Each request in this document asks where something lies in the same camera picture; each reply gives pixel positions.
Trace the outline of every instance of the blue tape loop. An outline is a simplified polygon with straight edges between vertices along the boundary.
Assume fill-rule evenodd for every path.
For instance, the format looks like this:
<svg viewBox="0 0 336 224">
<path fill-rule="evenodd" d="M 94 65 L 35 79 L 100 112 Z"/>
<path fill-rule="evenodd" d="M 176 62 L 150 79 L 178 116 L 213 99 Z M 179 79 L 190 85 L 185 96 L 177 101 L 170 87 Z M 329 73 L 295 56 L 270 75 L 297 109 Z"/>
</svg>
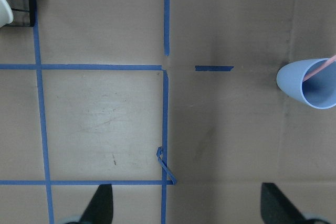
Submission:
<svg viewBox="0 0 336 224">
<path fill-rule="evenodd" d="M 158 158 L 157 160 L 159 161 L 160 165 L 162 166 L 162 168 L 166 171 L 166 173 L 168 174 L 168 176 L 172 180 L 173 185 L 176 185 L 177 179 L 175 178 L 174 174 L 169 170 L 169 168 L 167 167 L 167 165 L 162 160 L 162 157 L 161 157 L 161 156 L 163 156 L 163 147 L 162 146 L 160 146 L 157 149 L 156 156 Z"/>
</svg>

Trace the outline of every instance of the plastic cup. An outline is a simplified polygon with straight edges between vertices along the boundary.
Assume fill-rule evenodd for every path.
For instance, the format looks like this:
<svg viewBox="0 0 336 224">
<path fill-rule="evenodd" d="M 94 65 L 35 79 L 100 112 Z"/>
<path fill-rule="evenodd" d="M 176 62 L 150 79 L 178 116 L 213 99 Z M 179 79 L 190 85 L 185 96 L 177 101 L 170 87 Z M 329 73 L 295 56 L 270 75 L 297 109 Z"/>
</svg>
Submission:
<svg viewBox="0 0 336 224">
<path fill-rule="evenodd" d="M 306 73 L 322 65 L 328 58 L 300 60 L 282 67 L 277 74 L 279 88 L 316 109 L 329 109 L 336 105 L 336 62 L 303 82 Z"/>
<path fill-rule="evenodd" d="M 6 0 L 0 0 L 0 27 L 13 22 L 13 12 Z"/>
</svg>

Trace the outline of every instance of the blue painter's tape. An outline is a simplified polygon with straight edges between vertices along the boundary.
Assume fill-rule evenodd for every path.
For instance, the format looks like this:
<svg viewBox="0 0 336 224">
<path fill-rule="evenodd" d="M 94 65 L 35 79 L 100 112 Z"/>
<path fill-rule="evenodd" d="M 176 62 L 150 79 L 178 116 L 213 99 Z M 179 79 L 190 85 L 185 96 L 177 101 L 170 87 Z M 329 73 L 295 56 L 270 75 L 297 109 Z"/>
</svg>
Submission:
<svg viewBox="0 0 336 224">
<path fill-rule="evenodd" d="M 162 71 L 161 65 L 42 64 L 42 69 Z"/>
<path fill-rule="evenodd" d="M 44 180 L 0 180 L 0 185 L 11 186 L 44 186 Z"/>
<path fill-rule="evenodd" d="M 168 96 L 169 79 L 166 70 L 163 70 L 163 99 L 162 99 L 162 147 L 163 162 L 167 165 L 168 147 Z M 161 188 L 161 224 L 166 223 L 166 204 L 167 204 L 167 172 L 162 168 L 162 188 Z"/>
<path fill-rule="evenodd" d="M 170 53 L 170 0 L 164 0 L 164 16 L 163 16 L 163 44 L 164 54 Z"/>
<path fill-rule="evenodd" d="M 120 186 L 130 185 L 162 185 L 161 180 L 53 180 L 51 184 L 54 186 L 96 186 L 102 184 L 112 184 Z M 167 181 L 168 185 L 172 185 L 172 181 Z"/>
<path fill-rule="evenodd" d="M 35 64 L 0 64 L 0 69 L 35 70 Z"/>
<path fill-rule="evenodd" d="M 163 160 L 161 159 L 161 155 L 163 155 L 163 147 L 162 146 L 157 149 L 157 152 L 156 152 L 156 156 L 158 158 L 157 160 L 159 161 L 159 163 L 162 166 L 162 168 L 166 171 L 166 173 L 168 174 L 168 176 L 172 179 L 173 185 L 176 185 L 177 179 L 174 176 L 174 174 L 172 173 L 172 171 L 163 162 Z"/>
<path fill-rule="evenodd" d="M 233 66 L 195 66 L 196 71 L 230 72 Z"/>
<path fill-rule="evenodd" d="M 33 27 L 33 38 L 34 38 L 34 51 L 35 51 L 35 63 L 36 63 L 38 104 L 39 104 L 39 111 L 40 111 L 43 164 L 44 164 L 44 173 L 45 173 L 45 185 L 46 185 L 46 193 L 47 193 L 49 224 L 54 224 L 54 208 L 52 206 L 53 194 L 51 192 L 51 183 L 50 183 L 47 126 L 46 126 L 46 115 L 45 115 L 45 106 L 44 106 L 43 80 L 42 80 L 42 70 L 41 70 L 41 53 L 40 53 L 40 41 L 39 41 L 39 33 L 38 33 L 37 10 L 35 12 L 35 18 L 36 18 L 36 22 L 35 22 L 35 26 Z"/>
</svg>

